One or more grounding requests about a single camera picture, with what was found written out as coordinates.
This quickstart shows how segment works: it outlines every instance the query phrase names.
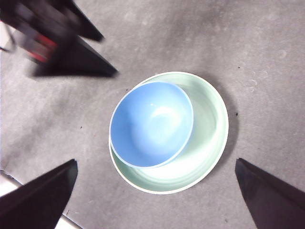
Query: ceramic plate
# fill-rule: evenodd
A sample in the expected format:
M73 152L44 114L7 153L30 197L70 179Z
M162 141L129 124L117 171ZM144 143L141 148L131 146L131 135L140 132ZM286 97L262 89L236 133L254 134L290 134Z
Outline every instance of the ceramic plate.
M138 169L124 164L109 149L112 162L133 187L153 194L183 191L202 180L221 157L228 137L228 113L219 93L206 80L183 72L161 73L147 82L169 82L182 88L189 96L194 111L193 133L186 148L170 163Z

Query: floor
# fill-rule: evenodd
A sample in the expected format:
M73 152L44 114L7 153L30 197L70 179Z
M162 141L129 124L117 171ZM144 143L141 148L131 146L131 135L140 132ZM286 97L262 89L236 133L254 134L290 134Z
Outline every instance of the floor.
M15 31L14 28L10 27L10 30L12 32ZM0 22L0 46L4 47L6 43L9 41L9 36L4 28L4 25L2 22ZM7 177L4 174L0 174L0 197L3 195L15 190L18 188L18 185L11 181L9 177ZM75 226L72 221L70 221L65 216L62 216L60 220L57 223L57 226L55 229L78 229L79 227Z
M254 229L234 174L242 157L305 190L303 0L76 0L105 36L88 41L114 78L31 77L1 54L1 169L26 183L75 158L64 215L84 229ZM140 81L183 71L209 81L229 115L219 163L192 188L152 195L127 184L108 149L111 114Z

